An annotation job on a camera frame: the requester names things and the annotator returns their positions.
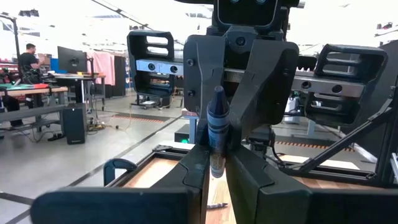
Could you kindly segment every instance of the gray floor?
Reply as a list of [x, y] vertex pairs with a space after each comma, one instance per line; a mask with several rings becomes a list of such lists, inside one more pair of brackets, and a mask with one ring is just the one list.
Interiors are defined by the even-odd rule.
[[[99, 167], [108, 159], [122, 157], [133, 162], [146, 156], [151, 150], [164, 140], [173, 140], [174, 132], [184, 124], [187, 119], [177, 119], [180, 116], [180, 98], [172, 102], [167, 110], [148, 109], [143, 110], [138, 106], [129, 109], [134, 96], [108, 100], [106, 111], [99, 112], [101, 121], [110, 125], [119, 125], [127, 128], [126, 131], [106, 128], [94, 135], [87, 137], [86, 144], [70, 146], [66, 139], [48, 142], [46, 139], [52, 133], [47, 133], [38, 143], [31, 142], [26, 136], [7, 136], [0, 140], [0, 192], [13, 194], [25, 198], [36, 198], [49, 190], [55, 190], [68, 185], [77, 186], [102, 186], [103, 178]], [[164, 123], [150, 121], [138, 121], [128, 119], [111, 118], [116, 113], [134, 113], [163, 116], [169, 118]], [[48, 115], [48, 118], [56, 118], [56, 114]], [[292, 133], [306, 133], [306, 122], [301, 125], [278, 124], [274, 130], [278, 135], [290, 136]], [[60, 126], [53, 125], [48, 131], [59, 131]], [[332, 133], [317, 127], [317, 137], [335, 140]], [[39, 138], [39, 133], [30, 133], [31, 140]], [[287, 147], [276, 145], [276, 151], [286, 154], [312, 157], [320, 153], [319, 149], [304, 147]], [[334, 159], [353, 161], [362, 169], [372, 169], [372, 165], [361, 164], [364, 158], [355, 152], [341, 152]], [[87, 179], [82, 176], [97, 171], [95, 175]], [[30, 223], [29, 217], [20, 215], [29, 209], [28, 205], [0, 199], [0, 223]]]

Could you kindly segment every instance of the bolt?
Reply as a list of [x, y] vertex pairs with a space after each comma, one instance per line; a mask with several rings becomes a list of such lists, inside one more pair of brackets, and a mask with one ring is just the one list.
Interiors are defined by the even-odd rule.
[[195, 96], [195, 91], [188, 90], [188, 96], [191, 96], [191, 97]]
[[171, 71], [172, 73], [176, 73], [176, 72], [178, 71], [178, 68], [177, 68], [176, 66], [171, 66], [171, 67], [170, 67], [170, 71]]
[[150, 63], [148, 65], [148, 68], [149, 68], [149, 70], [153, 71], [153, 70], [155, 70], [155, 65], [153, 63]]
[[284, 69], [284, 76], [286, 77], [289, 76], [289, 69], [287, 68]]
[[343, 90], [343, 87], [341, 85], [335, 85], [331, 90], [333, 93], [340, 93]]
[[301, 88], [303, 88], [304, 90], [307, 90], [307, 89], [311, 88], [311, 83], [308, 81], [305, 81], [301, 84]]
[[244, 37], [236, 38], [236, 44], [240, 47], [244, 46], [246, 43], [246, 39]]
[[193, 59], [188, 59], [187, 63], [189, 66], [193, 66], [195, 64], [195, 62], [193, 61]]

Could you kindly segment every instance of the computer tower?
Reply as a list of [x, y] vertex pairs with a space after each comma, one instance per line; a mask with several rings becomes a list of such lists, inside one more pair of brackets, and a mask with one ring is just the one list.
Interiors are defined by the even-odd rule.
[[70, 103], [62, 112], [63, 132], [68, 144], [83, 144], [87, 136], [86, 105]]

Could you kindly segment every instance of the black handle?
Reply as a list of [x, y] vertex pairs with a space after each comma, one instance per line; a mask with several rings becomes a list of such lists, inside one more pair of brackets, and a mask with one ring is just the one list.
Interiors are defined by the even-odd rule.
[[137, 169], [137, 165], [126, 159], [110, 159], [104, 165], [104, 186], [107, 186], [116, 178], [116, 169], [134, 171], [135, 169]]
[[[147, 37], [163, 37], [167, 44], [148, 42]], [[127, 36], [129, 56], [136, 60], [145, 58], [158, 58], [164, 60], [174, 59], [174, 38], [170, 32], [156, 30], [133, 30]], [[148, 51], [148, 47], [167, 49], [167, 54], [156, 54]]]

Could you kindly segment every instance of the red cloth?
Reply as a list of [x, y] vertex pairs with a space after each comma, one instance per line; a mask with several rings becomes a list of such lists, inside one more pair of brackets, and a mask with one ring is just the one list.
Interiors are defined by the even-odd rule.
[[[94, 72], [102, 72], [105, 77], [105, 84], [114, 86], [114, 55], [107, 52], [87, 52], [87, 57], [94, 58]], [[87, 71], [91, 72], [90, 62], [87, 62]]]

